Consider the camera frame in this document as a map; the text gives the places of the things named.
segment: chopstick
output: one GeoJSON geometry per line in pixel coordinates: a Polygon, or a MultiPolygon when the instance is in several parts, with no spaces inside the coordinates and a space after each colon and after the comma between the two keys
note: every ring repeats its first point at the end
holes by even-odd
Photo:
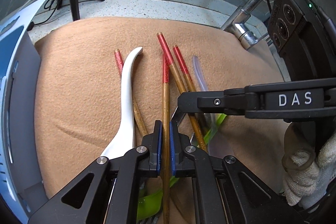
{"type": "MultiPolygon", "coordinates": [[[[170,49],[169,49],[169,47],[167,45],[167,42],[166,42],[166,40],[165,40],[162,32],[158,32],[157,33],[157,38],[158,38],[159,43],[160,43],[160,45],[162,47],[164,56],[167,59],[167,62],[168,62],[168,65],[169,65],[169,69],[170,69],[170,71],[171,71],[171,73],[172,73],[172,75],[174,77],[174,80],[176,82],[176,85],[177,85],[177,88],[178,88],[180,94],[183,93],[183,92],[186,92],[186,89],[185,89],[185,86],[183,84],[182,78],[180,76],[179,70],[177,69],[177,66],[175,64],[173,56],[172,56],[172,54],[170,52],[170,49]]],[[[206,147],[205,142],[204,142],[204,139],[203,139],[203,136],[202,136],[202,132],[201,132],[200,126],[198,124],[198,121],[197,121],[195,115],[193,115],[191,113],[188,113],[188,116],[189,116],[189,119],[190,119],[191,126],[193,127],[195,136],[197,138],[199,147],[201,149],[203,149],[204,151],[208,152],[207,151],[207,147],[206,147]]]]}
{"type": "Polygon", "coordinates": [[[169,140],[169,66],[162,56],[162,191],[163,191],[163,223],[169,224],[169,180],[170,180],[170,140],[169,140]]]}
{"type": "MultiPolygon", "coordinates": [[[[191,91],[191,92],[196,91],[193,79],[191,78],[191,75],[190,75],[190,73],[188,71],[188,67],[185,64],[184,58],[182,56],[182,53],[180,52],[180,49],[179,49],[179,47],[176,44],[173,47],[173,51],[174,51],[174,54],[176,56],[177,62],[179,64],[179,66],[180,66],[180,69],[182,71],[184,80],[187,83],[188,90],[191,91]]],[[[196,117],[198,118],[198,121],[199,121],[199,124],[200,124],[200,128],[201,128],[201,131],[202,131],[202,135],[205,136],[205,134],[208,131],[208,128],[206,126],[207,122],[206,122],[206,120],[204,118],[204,114],[199,113],[199,115],[196,116],[196,117]]]]}
{"type": "Polygon", "coordinates": [[[180,66],[180,69],[182,71],[182,74],[184,76],[185,82],[187,83],[187,87],[189,91],[196,91],[194,82],[190,76],[190,73],[188,71],[187,65],[185,64],[184,58],[180,52],[179,47],[175,44],[173,47],[174,54],[177,58],[178,64],[180,66]]]}
{"type": "MultiPolygon", "coordinates": [[[[115,61],[117,63],[119,74],[120,74],[120,77],[121,77],[121,73],[123,71],[123,66],[124,66],[124,61],[122,59],[122,56],[121,56],[121,53],[120,53],[119,49],[116,49],[114,51],[114,56],[115,56],[115,61]]],[[[143,119],[141,117],[138,104],[137,104],[133,94],[132,94],[132,101],[133,101],[133,112],[134,112],[134,118],[135,118],[136,125],[138,126],[141,135],[145,136],[145,135],[148,134],[148,132],[147,132],[147,129],[146,129],[145,124],[143,122],[143,119]]]]}

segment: screw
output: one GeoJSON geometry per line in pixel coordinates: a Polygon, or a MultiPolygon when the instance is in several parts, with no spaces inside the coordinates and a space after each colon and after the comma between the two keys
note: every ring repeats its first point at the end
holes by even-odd
{"type": "Polygon", "coordinates": [[[107,158],[106,157],[99,157],[97,159],[97,163],[98,164],[105,164],[107,162],[107,158]]]}
{"type": "Polygon", "coordinates": [[[195,152],[196,151],[196,148],[192,145],[189,145],[185,148],[185,150],[188,152],[188,153],[192,153],[192,152],[195,152]]]}
{"type": "Polygon", "coordinates": [[[234,156],[226,156],[225,157],[225,161],[228,163],[228,164],[234,164],[236,162],[236,158],[234,156]]]}
{"type": "Polygon", "coordinates": [[[144,152],[146,152],[147,151],[147,148],[145,147],[145,146],[138,146],[137,148],[136,148],[136,150],[139,152],[139,153],[144,153],[144,152]]]}
{"type": "Polygon", "coordinates": [[[213,103],[214,103],[215,106],[219,106],[219,105],[221,104],[221,100],[219,100],[219,99],[215,99],[215,100],[213,101],[213,103]]]}

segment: faucet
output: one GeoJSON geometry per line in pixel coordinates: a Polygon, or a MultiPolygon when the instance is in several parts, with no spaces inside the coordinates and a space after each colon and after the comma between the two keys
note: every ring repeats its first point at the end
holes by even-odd
{"type": "Polygon", "coordinates": [[[261,1],[262,0],[248,0],[243,7],[237,7],[221,27],[221,30],[234,34],[246,50],[259,42],[253,32],[245,26],[245,22],[251,17],[251,12],[261,1]]]}

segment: brown cloth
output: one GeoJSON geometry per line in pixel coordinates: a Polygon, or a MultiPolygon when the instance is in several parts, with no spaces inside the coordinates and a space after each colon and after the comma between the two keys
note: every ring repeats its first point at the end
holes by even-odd
{"type": "MultiPolygon", "coordinates": [[[[99,157],[118,131],[121,113],[116,48],[125,60],[135,47],[143,47],[143,55],[137,57],[133,67],[133,94],[149,132],[154,121],[161,119],[162,50],[157,32],[163,33],[171,49],[174,44],[179,46],[197,90],[193,55],[199,57],[209,90],[283,81],[264,41],[248,52],[232,34],[212,27],[118,17],[79,20],[60,27],[35,44],[42,58],[36,88],[35,136],[49,198],[99,157]]],[[[178,95],[171,80],[171,114],[178,95]]],[[[283,121],[232,116],[223,123],[220,133],[242,163],[273,190],[280,191],[286,128],[283,121]]],[[[179,131],[191,135],[187,118],[179,131]]],[[[140,144],[138,130],[136,136],[140,144]]],[[[187,181],[178,182],[172,191],[179,195],[184,214],[189,216],[187,221],[192,223],[193,197],[187,181]]],[[[151,179],[149,184],[152,193],[161,187],[161,180],[151,179]]],[[[186,223],[172,203],[170,211],[170,223],[186,223]]]]}

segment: camera lens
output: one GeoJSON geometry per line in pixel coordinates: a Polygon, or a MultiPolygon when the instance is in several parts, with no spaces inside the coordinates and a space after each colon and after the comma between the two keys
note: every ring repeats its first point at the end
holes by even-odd
{"type": "Polygon", "coordinates": [[[277,26],[278,26],[278,31],[281,37],[283,39],[287,39],[288,38],[287,26],[281,18],[278,19],[277,26]]]}
{"type": "Polygon", "coordinates": [[[280,47],[280,39],[276,33],[273,34],[273,43],[275,44],[275,46],[280,47]]]}
{"type": "Polygon", "coordinates": [[[293,25],[295,23],[295,13],[292,7],[290,7],[288,4],[285,4],[283,6],[283,13],[285,14],[287,21],[293,25]]]}

